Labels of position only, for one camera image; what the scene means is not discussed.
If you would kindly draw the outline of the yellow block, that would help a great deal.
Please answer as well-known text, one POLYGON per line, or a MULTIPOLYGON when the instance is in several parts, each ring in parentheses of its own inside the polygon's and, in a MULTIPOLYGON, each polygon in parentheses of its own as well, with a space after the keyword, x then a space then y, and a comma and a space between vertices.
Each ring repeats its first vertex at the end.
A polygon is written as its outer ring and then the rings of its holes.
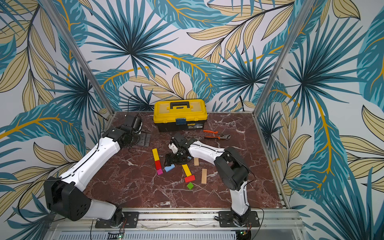
POLYGON ((160 156, 158 154, 158 150, 157 149, 152 149, 152 152, 153 152, 154 160, 155 161, 159 161, 160 160, 160 156))
POLYGON ((182 167, 183 167, 183 170, 184 170, 184 172, 185 172, 185 174, 186 174, 187 177, 189 177, 189 176, 192 175, 192 173, 191 173, 191 171, 190 171, 190 169, 189 169, 189 167, 188 167, 187 164, 182 165, 182 167))

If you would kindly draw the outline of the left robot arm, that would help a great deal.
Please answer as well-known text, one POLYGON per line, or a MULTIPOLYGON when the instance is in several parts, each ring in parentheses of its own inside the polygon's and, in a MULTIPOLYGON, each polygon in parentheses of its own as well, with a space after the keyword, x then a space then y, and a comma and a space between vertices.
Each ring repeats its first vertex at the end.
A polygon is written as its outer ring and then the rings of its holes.
POLYGON ((48 209, 71 221, 100 219, 114 228, 120 226, 124 221, 121 208, 92 200, 83 191, 111 157, 140 140, 142 125, 139 115, 126 114, 124 123, 103 133, 90 152, 73 167, 57 178, 48 178, 44 183, 48 209))

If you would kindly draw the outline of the light blue block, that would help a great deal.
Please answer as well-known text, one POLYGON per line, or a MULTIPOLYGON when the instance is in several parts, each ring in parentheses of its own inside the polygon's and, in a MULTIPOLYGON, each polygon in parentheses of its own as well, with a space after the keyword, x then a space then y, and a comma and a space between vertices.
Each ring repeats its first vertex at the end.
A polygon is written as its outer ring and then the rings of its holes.
POLYGON ((172 165, 170 165, 168 167, 165 167, 164 169, 165 169, 166 172, 169 172, 169 171, 173 170, 174 168, 175 168, 175 165, 172 164, 172 165))

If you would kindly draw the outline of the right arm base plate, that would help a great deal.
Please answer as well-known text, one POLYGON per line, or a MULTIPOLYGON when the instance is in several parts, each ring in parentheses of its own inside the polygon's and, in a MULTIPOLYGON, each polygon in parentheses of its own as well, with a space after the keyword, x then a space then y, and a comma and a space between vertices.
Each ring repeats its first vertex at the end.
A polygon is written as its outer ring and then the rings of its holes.
POLYGON ((234 211, 220 211, 215 219, 221 228, 259 227, 262 220, 255 211, 247 211, 244 215, 238 215, 234 211))

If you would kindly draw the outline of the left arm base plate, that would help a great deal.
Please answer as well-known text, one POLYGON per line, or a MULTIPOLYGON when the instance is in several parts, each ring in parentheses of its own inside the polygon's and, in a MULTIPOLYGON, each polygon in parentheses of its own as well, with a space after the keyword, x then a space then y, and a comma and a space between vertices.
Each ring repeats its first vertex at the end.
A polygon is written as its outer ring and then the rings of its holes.
POLYGON ((98 219, 96 229, 134 229, 137 227, 139 212, 119 212, 110 220, 98 219))

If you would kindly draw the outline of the red block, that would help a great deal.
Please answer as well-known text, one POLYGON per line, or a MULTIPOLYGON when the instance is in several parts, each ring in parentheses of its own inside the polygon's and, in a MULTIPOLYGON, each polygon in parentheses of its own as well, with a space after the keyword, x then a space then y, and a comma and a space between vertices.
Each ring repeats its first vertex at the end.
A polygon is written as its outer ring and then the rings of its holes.
POLYGON ((156 170, 161 170, 162 169, 161 161, 155 161, 155 166, 156 166, 156 170))
POLYGON ((192 182, 192 181, 195 181, 196 180, 196 177, 194 175, 190 175, 188 177, 185 177, 185 182, 186 183, 189 183, 189 182, 192 182))

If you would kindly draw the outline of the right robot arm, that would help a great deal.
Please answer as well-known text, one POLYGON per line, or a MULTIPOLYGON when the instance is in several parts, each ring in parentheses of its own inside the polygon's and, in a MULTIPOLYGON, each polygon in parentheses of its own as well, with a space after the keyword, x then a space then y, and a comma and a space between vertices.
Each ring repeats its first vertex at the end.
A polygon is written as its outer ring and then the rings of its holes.
POLYGON ((172 152, 165 156, 166 166, 184 165, 193 158, 215 165, 221 180, 230 190, 232 199, 230 220, 239 227, 248 223, 251 207, 248 202, 247 184, 251 171, 235 148, 215 148, 196 139, 188 140, 177 133, 171 138, 169 149, 172 152))

